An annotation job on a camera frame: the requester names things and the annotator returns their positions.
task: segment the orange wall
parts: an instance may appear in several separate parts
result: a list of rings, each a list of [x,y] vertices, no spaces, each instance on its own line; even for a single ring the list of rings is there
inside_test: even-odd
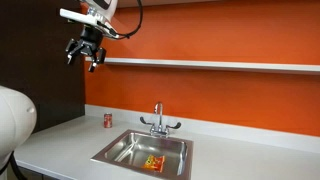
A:
[[[108,57],[320,64],[320,2],[225,1],[144,8]],[[125,32],[135,8],[118,9]],[[86,103],[320,136],[320,76],[129,66],[85,67]]]

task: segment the cable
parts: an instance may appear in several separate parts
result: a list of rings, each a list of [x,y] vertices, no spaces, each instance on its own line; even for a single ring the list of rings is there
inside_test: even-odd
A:
[[[138,24],[138,26],[137,26],[136,29],[134,29],[133,31],[131,31],[131,32],[129,32],[129,33],[125,33],[125,34],[124,34],[124,33],[117,33],[114,29],[109,28],[108,26],[106,26],[105,24],[102,24],[102,23],[99,22],[99,21],[97,22],[97,24],[98,24],[99,26],[101,26],[101,27],[104,27],[104,28],[108,29],[108,30],[109,30],[109,33],[110,33],[111,35],[113,35],[113,36],[116,36],[116,35],[122,36],[122,37],[120,37],[120,38],[110,37],[110,38],[112,38],[112,39],[115,39],[115,40],[120,40],[120,39],[125,39],[125,38],[130,39],[130,37],[131,37],[132,35],[134,35],[135,33],[137,33],[138,30],[141,28],[141,24],[142,24],[142,20],[143,20],[143,9],[142,9],[141,0],[137,0],[137,2],[138,2],[138,5],[139,5],[140,18],[139,18],[139,24]]]

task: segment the faucet handle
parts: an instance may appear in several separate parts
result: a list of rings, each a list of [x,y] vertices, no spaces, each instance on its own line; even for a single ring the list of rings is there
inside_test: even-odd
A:
[[[142,116],[140,117],[140,121],[146,125],[154,125],[154,123],[147,123]]]
[[[179,129],[181,127],[181,123],[178,122],[177,125],[175,126],[169,126],[169,125],[166,125],[166,128],[171,128],[171,129]]]

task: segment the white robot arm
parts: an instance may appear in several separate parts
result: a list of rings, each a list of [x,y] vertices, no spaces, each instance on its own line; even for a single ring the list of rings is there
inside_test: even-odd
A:
[[[36,108],[26,95],[0,86],[0,170],[14,149],[28,139],[36,118]]]
[[[80,14],[65,9],[60,9],[60,16],[69,19],[72,22],[80,22],[84,24],[84,29],[80,35],[80,40],[71,39],[67,45],[68,64],[74,62],[74,58],[79,54],[91,57],[92,63],[89,72],[93,72],[98,64],[104,63],[106,50],[99,47],[103,37],[110,39],[130,38],[141,27],[143,11],[141,0],[137,0],[140,10],[140,22],[135,30],[130,33],[118,33],[111,26],[111,19],[117,8],[118,0],[79,0],[86,3],[89,8],[87,14]]]

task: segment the faucet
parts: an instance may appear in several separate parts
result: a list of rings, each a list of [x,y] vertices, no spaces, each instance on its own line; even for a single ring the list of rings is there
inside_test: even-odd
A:
[[[169,136],[169,128],[171,129],[179,129],[181,127],[181,123],[178,122],[175,126],[169,126],[169,125],[166,125],[166,129],[163,131],[162,129],[162,111],[163,111],[163,105],[162,103],[159,101],[156,103],[155,107],[154,107],[154,113],[155,114],[159,114],[160,117],[159,117],[159,125],[158,125],[158,129],[156,130],[156,128],[154,127],[155,126],[155,123],[146,123],[146,121],[144,120],[144,118],[141,116],[140,117],[140,121],[143,123],[143,124],[146,124],[146,125],[151,125],[151,128],[150,128],[150,134],[151,135],[158,135],[158,136],[165,136],[165,137],[168,137]]]

